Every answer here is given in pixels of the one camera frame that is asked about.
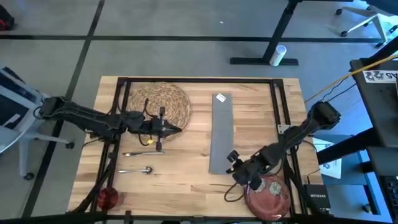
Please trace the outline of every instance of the sticker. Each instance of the sticker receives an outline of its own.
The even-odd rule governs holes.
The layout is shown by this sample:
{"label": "sticker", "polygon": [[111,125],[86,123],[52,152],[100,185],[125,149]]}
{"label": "sticker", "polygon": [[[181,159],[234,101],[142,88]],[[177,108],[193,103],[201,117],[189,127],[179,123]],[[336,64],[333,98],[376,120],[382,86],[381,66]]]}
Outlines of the sticker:
{"label": "sticker", "polygon": [[223,96],[221,93],[217,94],[216,98],[220,100],[222,103],[224,103],[224,101],[226,100],[226,97]]}
{"label": "sticker", "polygon": [[398,71],[391,70],[369,70],[363,71],[367,83],[395,83]]}

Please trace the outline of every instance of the woven placemat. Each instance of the woven placemat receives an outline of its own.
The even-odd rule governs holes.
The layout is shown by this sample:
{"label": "woven placemat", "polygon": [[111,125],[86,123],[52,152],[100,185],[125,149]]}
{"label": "woven placemat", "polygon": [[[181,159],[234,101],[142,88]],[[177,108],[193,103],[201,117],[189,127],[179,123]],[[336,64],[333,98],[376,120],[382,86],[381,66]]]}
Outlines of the woven placemat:
{"label": "woven placemat", "polygon": [[[189,97],[181,88],[163,82],[142,85],[131,96],[128,109],[142,111],[147,98],[149,99],[147,111],[150,114],[158,116],[160,107],[164,106],[166,109],[165,119],[170,124],[181,128],[184,132],[191,118],[192,109]],[[171,141],[181,134],[182,132],[172,134],[165,138],[164,142]],[[141,139],[146,142],[149,136],[141,135]]]}

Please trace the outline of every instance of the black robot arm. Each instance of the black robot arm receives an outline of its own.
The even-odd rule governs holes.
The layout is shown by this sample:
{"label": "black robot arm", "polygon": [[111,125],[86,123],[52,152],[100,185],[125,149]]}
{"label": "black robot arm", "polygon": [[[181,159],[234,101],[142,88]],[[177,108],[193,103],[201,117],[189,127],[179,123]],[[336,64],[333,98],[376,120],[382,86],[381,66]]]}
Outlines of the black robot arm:
{"label": "black robot arm", "polygon": [[40,108],[42,119],[68,121],[92,136],[109,141],[116,140],[119,134],[129,131],[132,134],[158,136],[156,149],[161,150],[161,139],[182,130],[164,119],[165,108],[161,107],[159,116],[148,114],[146,120],[146,100],[144,111],[128,111],[120,114],[102,113],[80,106],[64,97],[47,98]]}
{"label": "black robot arm", "polygon": [[256,190],[261,184],[259,175],[271,171],[287,149],[319,129],[331,129],[340,121],[340,116],[328,102],[317,102],[311,107],[306,120],[300,126],[287,129],[279,142],[264,146],[246,161],[239,159],[236,151],[229,154],[227,159],[233,163],[233,168],[227,172],[233,173],[232,177],[238,184],[249,184],[250,188]]}

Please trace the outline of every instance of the wooden table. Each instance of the wooden table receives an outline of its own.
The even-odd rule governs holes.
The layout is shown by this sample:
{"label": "wooden table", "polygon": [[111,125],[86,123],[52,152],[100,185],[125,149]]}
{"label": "wooden table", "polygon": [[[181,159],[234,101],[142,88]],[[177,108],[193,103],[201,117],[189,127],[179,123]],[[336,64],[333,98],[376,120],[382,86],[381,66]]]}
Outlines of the wooden table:
{"label": "wooden table", "polygon": [[[94,109],[105,113],[109,111],[117,80],[118,77],[102,77]],[[283,81],[291,122],[298,125],[307,116],[299,80],[285,78]],[[123,157],[122,152],[154,151],[155,146],[143,147],[136,136],[129,133],[122,135],[117,169],[141,169],[151,166],[154,171],[150,175],[115,173],[114,188],[118,190],[121,199],[109,214],[122,215],[126,210],[131,210],[132,215],[253,217],[244,200],[235,203],[224,201],[224,193],[234,184],[233,178],[230,175],[213,175],[208,172],[211,96],[213,93],[232,94],[234,147],[243,158],[248,158],[262,146],[277,142],[270,85],[175,84],[187,93],[192,104],[193,113],[188,128],[180,137],[164,144],[163,149],[166,153],[163,155]],[[130,96],[139,85],[145,83],[133,83]],[[279,94],[277,97],[282,114]],[[83,149],[68,209],[75,208],[94,185],[102,148],[102,142],[95,142]],[[318,170],[316,152],[310,144],[303,142],[297,157],[302,182],[306,183],[307,175]],[[310,180],[313,184],[322,183],[319,172],[311,174]],[[229,197],[240,196],[242,190],[242,187],[236,187]],[[300,213],[298,193],[294,186],[292,190],[295,210]]]}

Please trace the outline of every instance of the office chair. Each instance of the office chair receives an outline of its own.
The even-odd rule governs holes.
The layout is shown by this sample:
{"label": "office chair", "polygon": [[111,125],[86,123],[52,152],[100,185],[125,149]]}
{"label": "office chair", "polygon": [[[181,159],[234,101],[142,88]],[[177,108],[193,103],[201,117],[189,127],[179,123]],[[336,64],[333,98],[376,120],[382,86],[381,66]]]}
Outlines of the office chair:
{"label": "office chair", "polygon": [[337,9],[336,15],[341,15],[343,10],[353,12],[355,14],[366,17],[365,20],[356,24],[352,28],[347,31],[341,32],[341,37],[346,37],[349,32],[361,27],[367,26],[369,23],[373,22],[376,26],[377,31],[379,32],[382,42],[376,45],[376,48],[379,48],[387,43],[387,35],[384,32],[382,21],[388,22],[392,24],[389,33],[392,34],[398,28],[398,0],[365,0],[369,7],[367,9],[356,9],[353,7],[342,7],[341,9]]}
{"label": "office chair", "polygon": [[46,97],[26,85],[11,69],[0,67],[0,154],[19,143],[19,174],[25,180],[34,178],[34,174],[27,171],[31,140],[55,141],[66,144],[67,148],[74,147],[73,142],[37,133],[44,122],[37,119],[38,109]]}

